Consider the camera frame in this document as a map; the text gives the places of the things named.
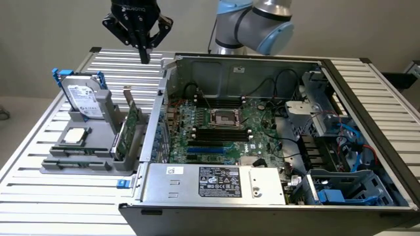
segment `gray floor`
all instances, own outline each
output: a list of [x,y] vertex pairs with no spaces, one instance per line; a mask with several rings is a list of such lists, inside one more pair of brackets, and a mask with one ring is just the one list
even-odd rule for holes
[[53,99],[0,97],[0,104],[11,112],[9,120],[0,120],[0,167],[39,121]]

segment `motherboard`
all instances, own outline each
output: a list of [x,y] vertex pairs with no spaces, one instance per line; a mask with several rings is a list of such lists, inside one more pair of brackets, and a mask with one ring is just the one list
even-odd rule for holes
[[170,163],[251,166],[265,159],[281,168],[283,144],[270,137],[278,137],[273,111],[274,103],[261,99],[173,102]]

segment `blue tab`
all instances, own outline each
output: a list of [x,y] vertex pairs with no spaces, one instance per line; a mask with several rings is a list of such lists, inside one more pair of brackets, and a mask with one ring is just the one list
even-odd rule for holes
[[322,203],[345,203],[345,196],[342,190],[338,189],[323,189],[318,192],[318,197]]
[[130,188],[130,180],[121,179],[117,187],[118,187],[118,189],[129,189]]
[[59,72],[59,75],[73,75],[74,74],[74,70],[62,70]]
[[54,68],[51,72],[53,72],[54,80],[57,81],[57,83],[59,85],[59,88],[62,88],[63,86],[62,86],[62,82],[61,82],[58,71],[59,71],[59,68]]

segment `slotted metal surface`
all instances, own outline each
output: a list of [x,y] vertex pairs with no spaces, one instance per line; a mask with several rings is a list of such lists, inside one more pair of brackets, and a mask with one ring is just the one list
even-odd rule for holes
[[[151,64],[143,65],[135,51],[102,50],[87,58],[81,70],[105,72],[113,100],[122,110],[129,108],[123,87],[133,86],[137,104],[145,113],[150,113],[163,77],[161,64],[165,58],[174,58],[174,53],[154,53]],[[419,132],[411,129],[413,124],[401,126],[410,129],[393,129],[395,125],[385,123],[414,123],[406,108],[358,59],[337,59],[334,63],[373,117],[383,122],[381,126],[386,128],[385,133],[397,149],[401,149],[403,159],[410,164],[419,164],[419,149],[407,146],[407,143],[420,141]],[[379,89],[370,90],[375,87],[373,84],[379,85]],[[127,202],[126,198],[133,195],[131,189],[117,189],[118,180],[131,180],[131,177],[43,175],[39,172],[42,161],[70,120],[69,110],[70,104],[59,94],[0,171],[0,235],[134,236],[115,205]],[[419,166],[410,167],[414,172],[420,172]],[[411,236],[417,232],[385,232],[379,235]]]
[[333,60],[345,80],[420,181],[420,115],[371,64]]
[[[174,54],[151,56],[151,64],[143,65],[134,51],[103,50],[81,67],[82,72],[105,72],[122,110],[129,109],[123,88],[131,86],[138,107],[151,113],[163,78],[161,63]],[[39,171],[69,123],[70,108],[59,94],[0,172],[0,235],[135,235],[115,205],[133,196],[133,189],[117,188],[118,180],[133,177],[43,175]]]

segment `blue latch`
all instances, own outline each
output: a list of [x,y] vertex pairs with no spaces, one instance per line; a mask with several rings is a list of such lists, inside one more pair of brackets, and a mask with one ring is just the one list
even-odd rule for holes
[[318,192],[318,197],[322,203],[345,203],[346,199],[342,190],[338,189],[323,189]]
[[69,75],[73,75],[74,74],[74,70],[62,70],[59,72],[59,75],[65,75],[65,76],[69,76]]
[[118,182],[118,189],[129,189],[130,188],[130,180],[121,179]]

